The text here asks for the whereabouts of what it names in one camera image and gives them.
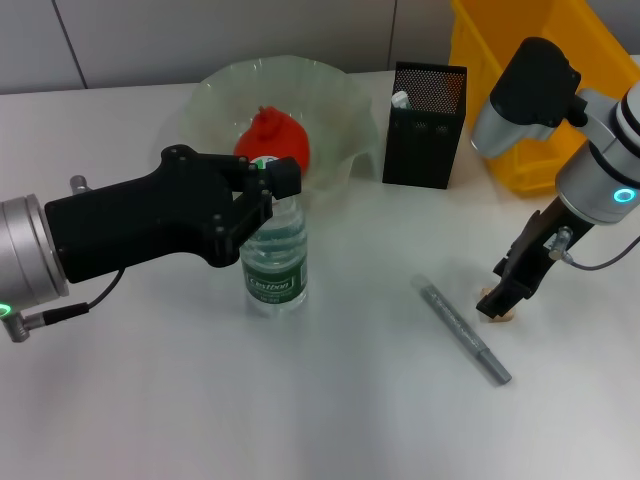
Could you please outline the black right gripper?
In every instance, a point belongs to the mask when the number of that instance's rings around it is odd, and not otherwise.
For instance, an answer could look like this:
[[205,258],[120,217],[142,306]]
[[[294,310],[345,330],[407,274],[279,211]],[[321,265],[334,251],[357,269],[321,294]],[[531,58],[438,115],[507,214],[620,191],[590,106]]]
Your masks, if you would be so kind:
[[592,228],[571,212],[560,199],[543,211],[535,211],[508,253],[494,267],[502,284],[483,288],[476,309],[490,320],[512,320],[515,306],[533,295],[555,261],[549,256],[554,238],[562,227],[571,231],[571,248]]

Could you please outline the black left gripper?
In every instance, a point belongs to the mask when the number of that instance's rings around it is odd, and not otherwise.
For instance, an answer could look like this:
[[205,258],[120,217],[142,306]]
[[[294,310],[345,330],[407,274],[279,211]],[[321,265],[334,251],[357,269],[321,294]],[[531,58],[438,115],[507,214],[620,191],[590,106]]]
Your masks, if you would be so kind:
[[[257,189],[233,198],[250,173]],[[232,265],[272,217],[272,196],[301,189],[292,157],[258,157],[248,165],[176,145],[148,175],[50,201],[44,211],[64,275],[80,283],[174,253],[216,268]]]

